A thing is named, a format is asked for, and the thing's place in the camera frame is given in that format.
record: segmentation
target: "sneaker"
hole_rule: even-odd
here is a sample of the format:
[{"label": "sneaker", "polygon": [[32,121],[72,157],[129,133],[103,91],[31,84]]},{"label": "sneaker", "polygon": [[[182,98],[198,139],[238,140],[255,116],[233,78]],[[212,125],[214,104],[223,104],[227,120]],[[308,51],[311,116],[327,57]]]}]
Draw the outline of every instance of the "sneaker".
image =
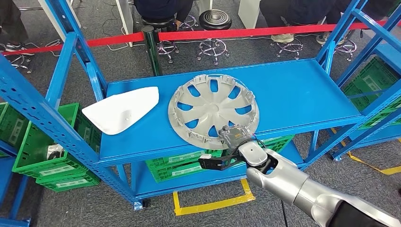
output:
[{"label": "sneaker", "polygon": [[[324,45],[329,38],[331,32],[324,32],[323,35],[316,36],[316,42],[320,45]],[[344,43],[344,37],[338,42],[337,45],[342,45]]]},{"label": "sneaker", "polygon": [[271,35],[271,39],[277,43],[290,43],[294,41],[294,34]]},{"label": "sneaker", "polygon": [[[23,44],[14,45],[14,44],[7,43],[7,45],[6,45],[6,51],[9,51],[9,52],[22,51],[22,50],[26,50],[26,48],[23,46]],[[35,54],[34,53],[23,53],[23,55],[32,56]]]}]

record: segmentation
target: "red rope barrier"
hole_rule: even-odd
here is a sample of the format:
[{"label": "red rope barrier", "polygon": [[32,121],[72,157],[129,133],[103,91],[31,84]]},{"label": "red rope barrier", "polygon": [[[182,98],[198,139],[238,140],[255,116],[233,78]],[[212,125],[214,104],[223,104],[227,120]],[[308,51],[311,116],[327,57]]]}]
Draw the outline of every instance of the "red rope barrier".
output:
[{"label": "red rope barrier", "polygon": [[[377,22],[381,26],[386,23],[385,20]],[[193,32],[161,32],[159,33],[159,39],[161,41],[173,41],[173,40],[193,40],[193,39],[207,39],[207,38],[232,38],[232,37],[244,37],[244,36],[261,36],[261,35],[276,35],[285,33],[314,33],[314,32],[326,32],[334,30],[336,25],[305,25],[305,26],[287,26],[287,27],[266,27],[266,28],[254,28],[254,29],[229,29],[229,30],[218,30],[218,31],[193,31]],[[350,30],[365,29],[368,28],[363,23],[353,23]],[[116,35],[112,37],[99,38],[88,40],[87,44],[89,47],[104,46],[112,44],[123,44],[128,42],[140,42],[143,41],[143,33],[136,32],[128,35]],[[39,53],[48,51],[59,51],[62,48],[62,44],[30,48],[23,51],[14,52],[3,52],[3,55],[15,55],[23,53]]]}]

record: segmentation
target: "person sitting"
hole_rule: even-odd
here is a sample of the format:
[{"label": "person sitting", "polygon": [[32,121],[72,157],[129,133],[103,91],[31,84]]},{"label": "person sitting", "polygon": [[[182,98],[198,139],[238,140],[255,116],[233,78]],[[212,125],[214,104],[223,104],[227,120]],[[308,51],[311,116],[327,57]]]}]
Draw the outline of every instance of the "person sitting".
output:
[{"label": "person sitting", "polygon": [[28,39],[28,34],[21,20],[21,12],[12,0],[0,0],[0,33],[7,32],[7,44],[1,44],[2,51],[26,50],[23,42]]},{"label": "person sitting", "polygon": [[[261,0],[259,8],[268,27],[285,26],[281,17],[289,23],[313,24],[322,20],[335,0]],[[271,35],[278,43],[290,43],[294,34]]]},{"label": "person sitting", "polygon": [[134,0],[138,13],[151,19],[165,19],[177,14],[177,30],[192,8],[193,0]]},{"label": "person sitting", "polygon": [[[382,20],[390,11],[390,9],[395,5],[397,0],[369,0],[366,5],[362,8],[362,11],[366,13],[373,20]],[[341,13],[343,13],[351,0],[336,0],[331,10],[326,14],[327,24],[337,24],[341,18]],[[324,32],[322,35],[316,37],[316,41],[323,45],[326,43],[330,32]],[[341,45],[344,43],[344,37],[337,43]]]}]

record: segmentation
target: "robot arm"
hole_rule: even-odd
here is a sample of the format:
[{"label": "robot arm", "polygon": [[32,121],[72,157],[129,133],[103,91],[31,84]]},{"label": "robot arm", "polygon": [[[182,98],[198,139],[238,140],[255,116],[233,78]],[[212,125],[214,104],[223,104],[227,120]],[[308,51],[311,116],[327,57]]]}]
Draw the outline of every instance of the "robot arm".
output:
[{"label": "robot arm", "polygon": [[251,182],[299,207],[321,227],[401,227],[398,219],[369,202],[315,182],[290,160],[262,149],[245,128],[225,126],[219,134],[231,155],[201,157],[202,168],[223,170],[245,161]]}]

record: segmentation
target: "label on crate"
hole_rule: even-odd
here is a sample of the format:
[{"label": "label on crate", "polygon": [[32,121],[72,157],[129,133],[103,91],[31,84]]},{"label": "label on crate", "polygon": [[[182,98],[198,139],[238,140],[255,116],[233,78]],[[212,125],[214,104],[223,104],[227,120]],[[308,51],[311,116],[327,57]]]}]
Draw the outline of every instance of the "label on crate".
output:
[{"label": "label on crate", "polygon": [[14,129],[13,132],[11,133],[10,137],[9,137],[9,142],[12,145],[15,145],[15,143],[17,142],[18,136],[21,132],[22,129],[22,125],[24,124],[24,121],[21,119],[17,119],[17,122],[14,125]]},{"label": "label on crate", "polygon": [[85,133],[83,138],[87,143],[90,142],[90,128],[85,127]]},{"label": "label on crate", "polygon": [[48,176],[48,175],[52,175],[52,174],[58,174],[58,173],[62,173],[65,171],[69,171],[69,170],[73,170],[75,169],[74,167],[70,166],[70,165],[65,165],[63,167],[59,167],[59,168],[54,168],[54,169],[49,169],[49,170],[43,170],[40,173],[40,175],[42,176]]},{"label": "label on crate", "polygon": [[185,159],[188,159],[188,158],[200,157],[204,153],[205,153],[205,151],[201,150],[201,151],[195,151],[195,152],[184,154],[184,155],[178,155],[178,156],[174,156],[174,157],[169,157],[168,158],[168,163],[179,162],[179,161],[182,161],[182,160],[185,160]]},{"label": "label on crate", "polygon": [[71,182],[65,182],[65,183],[57,183],[56,186],[58,188],[64,188],[64,187],[70,187],[70,186],[75,186],[75,185],[80,185],[84,183],[88,183],[89,181],[82,179],[82,180],[77,180],[77,181],[71,181]]},{"label": "label on crate", "polygon": [[183,174],[187,174],[187,173],[191,173],[191,172],[195,172],[197,170],[201,170],[202,167],[199,166],[195,166],[192,168],[188,168],[188,169],[183,169],[183,170],[179,170],[179,171],[174,171],[171,173],[172,176],[179,176],[179,175],[183,175]]},{"label": "label on crate", "polygon": [[382,90],[378,84],[376,84],[376,82],[372,79],[372,77],[370,76],[366,76],[363,78],[364,82],[370,87],[370,89],[372,89],[372,91],[379,91]]}]

